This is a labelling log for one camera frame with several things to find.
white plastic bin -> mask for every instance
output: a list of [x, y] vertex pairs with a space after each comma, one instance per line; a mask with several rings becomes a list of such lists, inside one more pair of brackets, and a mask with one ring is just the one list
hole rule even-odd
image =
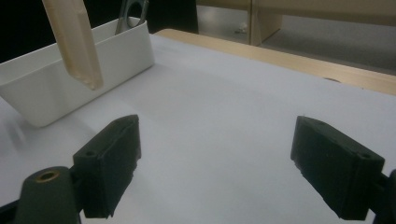
[[116, 28], [117, 21], [111, 21], [92, 29], [104, 79], [102, 89], [91, 91], [70, 77], [53, 44], [0, 64], [1, 97], [29, 123], [42, 127], [152, 66], [147, 23], [119, 35], [114, 35]]

wooden furniture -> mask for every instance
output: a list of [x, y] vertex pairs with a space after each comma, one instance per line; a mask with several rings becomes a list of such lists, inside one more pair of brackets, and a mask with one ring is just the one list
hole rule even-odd
[[396, 26], [393, 0], [197, 0], [197, 5], [247, 10], [251, 45], [279, 30], [283, 15]]
[[328, 63], [298, 55], [262, 49], [213, 37], [194, 35], [177, 30], [162, 30], [156, 35], [175, 39], [241, 57], [271, 63], [310, 75], [334, 79], [364, 89], [396, 95], [396, 77], [337, 63]]

table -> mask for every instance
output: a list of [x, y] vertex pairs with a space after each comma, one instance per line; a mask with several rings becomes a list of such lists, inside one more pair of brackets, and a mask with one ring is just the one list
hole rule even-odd
[[334, 79], [367, 90], [396, 95], [396, 77], [392, 75], [172, 29], [162, 30], [157, 35], [260, 62], [275, 64], [318, 77]]
[[139, 115], [143, 154], [133, 182], [113, 218], [83, 223], [345, 223], [290, 160], [298, 115], [386, 158], [384, 174], [396, 167], [395, 96], [150, 38], [154, 66], [45, 128], [0, 99], [0, 204], [16, 200], [33, 172], [70, 167], [89, 139], [129, 114]]

